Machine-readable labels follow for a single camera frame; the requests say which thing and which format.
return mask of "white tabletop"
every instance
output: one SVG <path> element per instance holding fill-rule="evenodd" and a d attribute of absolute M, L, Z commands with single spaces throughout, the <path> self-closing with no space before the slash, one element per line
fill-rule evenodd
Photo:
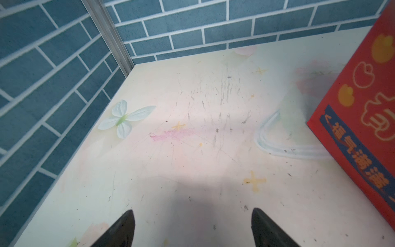
<path fill-rule="evenodd" d="M 89 246 L 133 209 L 133 247 L 252 247 L 254 207 L 302 247 L 393 246 L 305 125 L 369 29 L 137 65 L 16 246 Z M 124 140 L 97 129 L 120 100 L 156 106 Z"/>

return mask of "wall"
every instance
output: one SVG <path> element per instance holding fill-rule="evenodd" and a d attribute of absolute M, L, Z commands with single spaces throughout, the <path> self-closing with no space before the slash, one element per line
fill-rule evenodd
<path fill-rule="evenodd" d="M 0 0 L 0 246 L 125 80 L 80 0 Z"/>
<path fill-rule="evenodd" d="M 372 25 L 387 0 L 104 0 L 135 64 Z"/>

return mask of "metal strip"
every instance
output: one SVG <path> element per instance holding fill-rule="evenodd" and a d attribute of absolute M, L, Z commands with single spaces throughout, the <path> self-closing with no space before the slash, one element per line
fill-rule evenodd
<path fill-rule="evenodd" d="M 134 67 L 134 63 L 123 44 L 102 0 L 82 0 L 90 17 L 98 28 L 105 43 L 113 54 L 122 73 L 127 77 Z"/>

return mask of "yellow cross mark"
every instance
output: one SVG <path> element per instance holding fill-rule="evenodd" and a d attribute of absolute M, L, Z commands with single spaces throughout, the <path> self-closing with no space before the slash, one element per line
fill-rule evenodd
<path fill-rule="evenodd" d="M 268 71 L 268 70 L 261 70 L 261 68 L 258 67 L 258 70 L 255 71 L 255 72 L 258 72 L 258 73 L 260 73 L 261 75 L 263 75 L 266 71 Z"/>
<path fill-rule="evenodd" d="M 243 180 L 243 183 L 246 183 L 246 184 L 251 183 L 252 184 L 252 191 L 258 192 L 259 191 L 258 184 L 266 183 L 266 178 L 256 179 L 254 172 L 251 171 L 251 179 L 246 178 Z"/>
<path fill-rule="evenodd" d="M 178 124 L 176 126 L 173 126 L 172 128 L 176 128 L 177 130 L 180 130 L 181 127 L 184 127 L 185 124 L 180 125 L 180 121 L 178 121 Z"/>

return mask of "yellow outlined character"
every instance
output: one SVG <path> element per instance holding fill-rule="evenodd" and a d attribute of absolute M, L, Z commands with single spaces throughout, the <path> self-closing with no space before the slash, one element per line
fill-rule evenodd
<path fill-rule="evenodd" d="M 383 173 L 378 171 L 377 167 L 371 168 L 365 174 L 369 176 L 369 180 L 379 189 L 389 184 L 389 180 L 384 177 Z"/>
<path fill-rule="evenodd" d="M 374 135 L 382 141 L 395 138 L 395 97 L 388 98 L 382 92 L 375 96 L 375 101 L 365 103 L 365 111 L 361 116 L 365 126 L 374 129 Z"/>
<path fill-rule="evenodd" d="M 343 137 L 343 135 L 346 133 L 345 129 L 339 125 L 338 122 L 335 123 L 335 125 L 332 126 L 333 127 L 333 133 L 335 134 L 335 136 L 340 140 L 340 138 Z"/>
<path fill-rule="evenodd" d="M 355 162 L 359 165 L 359 168 L 361 168 L 361 170 L 366 169 L 372 164 L 372 161 L 368 158 L 366 154 L 362 152 L 362 150 L 355 152 L 355 154 L 352 155 L 352 157 L 354 158 Z"/>
<path fill-rule="evenodd" d="M 357 147 L 357 145 L 355 144 L 355 142 L 354 142 L 353 140 L 351 140 L 351 136 L 346 136 L 346 137 L 344 138 L 344 141 L 347 143 L 347 146 L 348 146 L 347 152 L 348 152 L 349 154 L 351 154 L 351 151 L 353 151 L 354 148 Z"/>

